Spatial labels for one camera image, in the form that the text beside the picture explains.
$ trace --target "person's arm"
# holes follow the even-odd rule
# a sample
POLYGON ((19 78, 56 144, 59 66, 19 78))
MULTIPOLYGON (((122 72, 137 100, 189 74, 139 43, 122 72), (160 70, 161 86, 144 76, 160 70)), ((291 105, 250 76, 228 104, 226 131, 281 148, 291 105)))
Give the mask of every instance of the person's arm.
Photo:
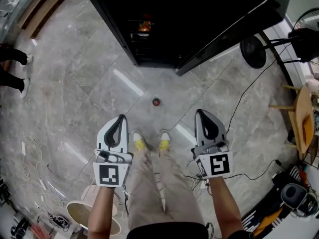
POLYGON ((209 179, 215 213, 223 239, 236 231, 243 230, 238 206, 231 195, 223 177, 209 179))
POLYGON ((113 196, 114 188, 100 188, 89 217, 89 239, 110 238, 113 196))

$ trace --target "marble floor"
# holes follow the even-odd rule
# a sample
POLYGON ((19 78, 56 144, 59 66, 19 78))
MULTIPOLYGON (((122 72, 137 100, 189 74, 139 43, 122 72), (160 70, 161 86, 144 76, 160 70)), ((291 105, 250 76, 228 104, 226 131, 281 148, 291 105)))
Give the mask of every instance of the marble floor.
MULTIPOLYGON (((23 171, 20 150, 24 136, 31 134, 40 140, 43 158, 39 174, 47 187, 50 183, 65 195, 65 201, 79 199, 92 182, 97 132, 118 114, 125 114, 129 130, 140 129, 153 147, 154 173, 159 171, 158 132, 170 130, 171 154, 186 174, 194 147, 196 109, 210 111, 228 127, 241 94, 262 72, 245 63, 238 47, 182 77, 170 69, 134 67, 88 0, 66 0, 36 40, 21 35, 16 48, 34 54, 34 62, 24 69, 14 62, 10 71, 31 79, 24 100, 17 90, 0 88, 1 167, 14 202, 30 209, 28 215, 33 217, 41 213, 34 202, 43 204, 38 194, 42 189, 38 182, 27 181, 23 171), (161 100, 158 107, 152 105, 155 97, 161 100)), ((274 59, 268 51, 266 66, 274 59)), ((256 177, 274 158, 284 165, 296 159, 295 151, 284 146, 288 133, 282 114, 268 108, 269 104, 292 102, 291 93, 280 87, 285 82, 275 63, 244 95, 227 135, 235 155, 233 174, 256 177)), ((132 142, 129 151, 134 152, 132 142)), ((33 145, 27 143, 24 161, 35 179, 39 159, 33 145)), ((227 180, 242 214, 269 191, 271 176, 278 171, 280 167, 273 164, 259 180, 227 180)), ((196 175, 198 168, 191 163, 189 172, 196 175)), ((215 236, 220 237, 211 197, 200 187, 194 193, 205 220, 213 222, 215 236)), ((123 201, 123 192, 119 189, 117 194, 123 201)), ((45 201, 55 214, 65 214, 63 207, 45 201)), ((125 238, 128 229, 123 205, 116 219, 122 226, 116 238, 125 238)))

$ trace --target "electric fan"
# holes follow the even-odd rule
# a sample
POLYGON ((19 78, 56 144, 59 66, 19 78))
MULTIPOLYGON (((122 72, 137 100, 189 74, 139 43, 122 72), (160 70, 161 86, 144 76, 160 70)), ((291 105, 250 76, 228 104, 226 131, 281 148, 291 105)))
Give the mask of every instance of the electric fan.
POLYGON ((262 68, 266 64, 265 50, 286 43, 292 44, 297 57, 300 59, 285 61, 284 64, 310 62, 319 57, 319 8, 310 9, 301 15, 293 31, 288 34, 287 39, 270 41, 275 43, 263 46, 256 36, 251 36, 240 43, 242 55, 251 67, 262 68))

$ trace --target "black shirt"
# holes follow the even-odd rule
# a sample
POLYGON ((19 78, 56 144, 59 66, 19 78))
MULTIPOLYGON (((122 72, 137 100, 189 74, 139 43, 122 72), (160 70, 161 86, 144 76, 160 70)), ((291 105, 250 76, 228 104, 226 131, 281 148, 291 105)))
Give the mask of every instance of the black shirt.
MULTIPOLYGON (((207 228, 199 223, 168 222, 138 227, 129 232, 127 239, 208 239, 207 228)), ((253 239, 253 234, 237 231, 228 239, 253 239)))

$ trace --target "black pants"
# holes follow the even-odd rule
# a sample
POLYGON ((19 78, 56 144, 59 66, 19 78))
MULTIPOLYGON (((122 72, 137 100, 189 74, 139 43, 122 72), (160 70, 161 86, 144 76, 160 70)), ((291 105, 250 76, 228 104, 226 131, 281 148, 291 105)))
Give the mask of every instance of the black pants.
MULTIPOLYGON (((22 51, 16 49, 6 49, 0 48, 0 62, 6 60, 15 60, 20 62, 22 65, 27 64, 27 55, 22 51)), ((21 92, 24 89, 23 79, 17 78, 16 76, 11 75, 6 72, 3 67, 0 65, 0 86, 8 86, 14 89, 20 90, 21 92)))

